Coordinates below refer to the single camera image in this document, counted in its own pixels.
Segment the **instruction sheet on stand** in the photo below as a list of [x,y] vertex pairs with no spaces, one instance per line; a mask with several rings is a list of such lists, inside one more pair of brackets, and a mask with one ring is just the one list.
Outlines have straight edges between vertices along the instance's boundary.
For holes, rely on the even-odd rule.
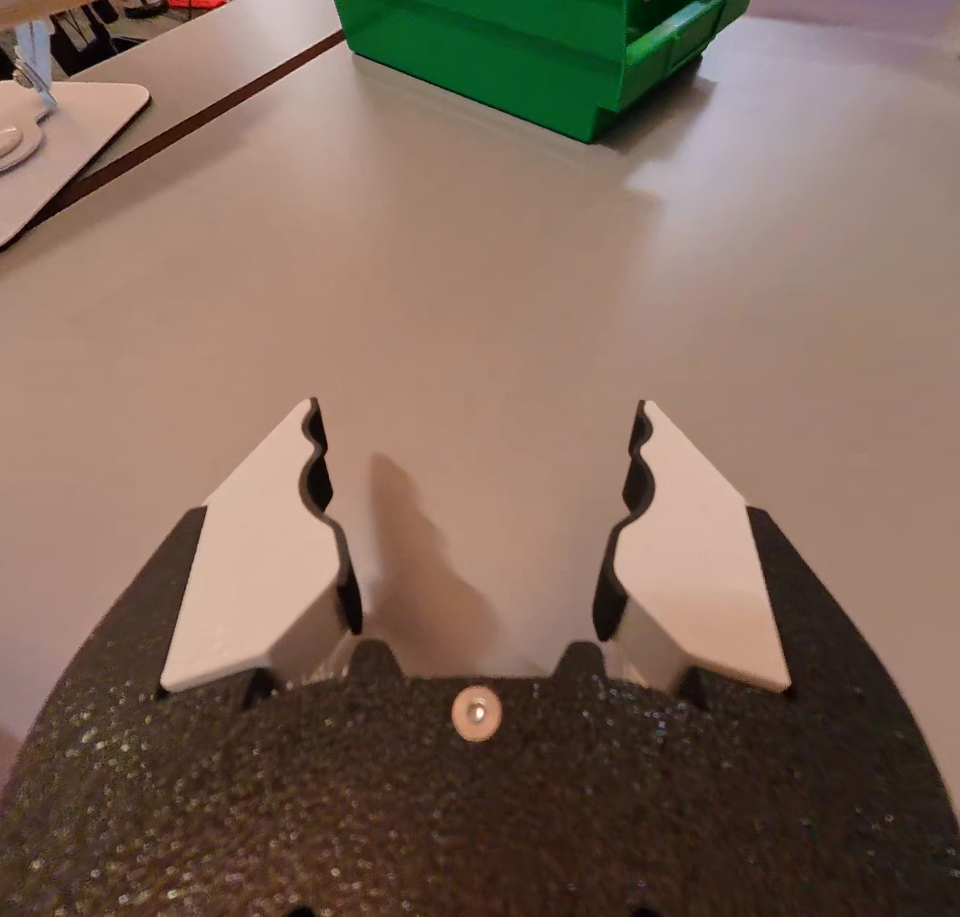
[[149,105],[137,83],[56,82],[51,17],[94,0],[1,0],[15,35],[13,78],[1,91],[1,246],[40,212]]

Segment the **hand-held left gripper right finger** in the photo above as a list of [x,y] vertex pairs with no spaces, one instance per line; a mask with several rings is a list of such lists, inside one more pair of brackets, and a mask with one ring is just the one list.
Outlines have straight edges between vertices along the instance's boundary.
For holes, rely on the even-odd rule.
[[780,694],[791,677],[743,495],[653,400],[636,408],[592,604],[606,670],[676,695],[700,670]]

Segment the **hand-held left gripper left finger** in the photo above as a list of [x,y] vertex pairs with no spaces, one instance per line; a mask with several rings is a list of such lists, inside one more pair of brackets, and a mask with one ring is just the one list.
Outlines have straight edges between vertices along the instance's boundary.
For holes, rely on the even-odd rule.
[[210,493],[163,691],[246,671],[280,690],[346,675],[363,607],[345,532],[328,513],[328,449],[308,397]]

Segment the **green plastic bin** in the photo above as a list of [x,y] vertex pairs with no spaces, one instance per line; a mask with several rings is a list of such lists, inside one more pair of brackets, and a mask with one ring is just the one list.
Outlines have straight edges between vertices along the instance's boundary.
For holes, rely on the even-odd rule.
[[593,143],[751,0],[334,0],[356,55]]

